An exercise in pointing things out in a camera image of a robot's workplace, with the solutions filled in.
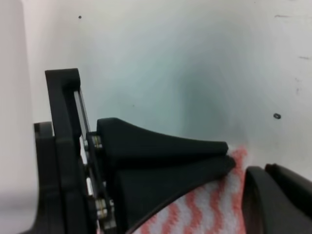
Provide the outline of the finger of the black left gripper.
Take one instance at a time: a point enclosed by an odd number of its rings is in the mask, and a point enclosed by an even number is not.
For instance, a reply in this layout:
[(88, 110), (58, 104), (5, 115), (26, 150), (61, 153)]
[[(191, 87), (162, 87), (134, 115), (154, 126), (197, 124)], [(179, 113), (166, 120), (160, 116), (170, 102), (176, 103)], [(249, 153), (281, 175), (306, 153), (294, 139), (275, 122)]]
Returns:
[(223, 141), (204, 141), (153, 132), (118, 118), (97, 121), (106, 164), (111, 168), (145, 168), (186, 164), (225, 156)]
[(152, 160), (118, 169), (113, 179), (117, 233), (130, 234), (181, 196), (226, 176), (235, 167), (230, 156), (189, 160)]

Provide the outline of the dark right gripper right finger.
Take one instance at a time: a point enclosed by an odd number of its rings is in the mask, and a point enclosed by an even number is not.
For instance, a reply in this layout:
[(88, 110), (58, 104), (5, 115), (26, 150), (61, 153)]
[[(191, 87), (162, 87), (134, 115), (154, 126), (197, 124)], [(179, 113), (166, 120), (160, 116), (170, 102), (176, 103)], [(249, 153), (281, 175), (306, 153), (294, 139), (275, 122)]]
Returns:
[(267, 164), (265, 171), (298, 209), (302, 212), (312, 211), (311, 181), (278, 164)]

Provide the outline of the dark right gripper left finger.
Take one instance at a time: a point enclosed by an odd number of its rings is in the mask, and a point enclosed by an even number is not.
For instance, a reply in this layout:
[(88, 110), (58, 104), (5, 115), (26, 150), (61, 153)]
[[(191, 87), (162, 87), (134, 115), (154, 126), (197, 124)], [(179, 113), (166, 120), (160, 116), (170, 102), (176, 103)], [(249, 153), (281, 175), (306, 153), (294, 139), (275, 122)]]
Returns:
[(310, 234), (312, 212), (302, 212), (265, 168), (248, 167), (242, 201), (248, 234)]

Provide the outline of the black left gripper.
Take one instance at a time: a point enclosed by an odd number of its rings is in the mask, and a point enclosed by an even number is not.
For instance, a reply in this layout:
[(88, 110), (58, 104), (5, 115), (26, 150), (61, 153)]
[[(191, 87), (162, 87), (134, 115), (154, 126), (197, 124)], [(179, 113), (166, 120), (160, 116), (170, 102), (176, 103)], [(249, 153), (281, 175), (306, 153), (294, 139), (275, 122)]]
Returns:
[(78, 69), (45, 72), (52, 121), (34, 125), (39, 204), (32, 234), (112, 234), (94, 134), (82, 104)]

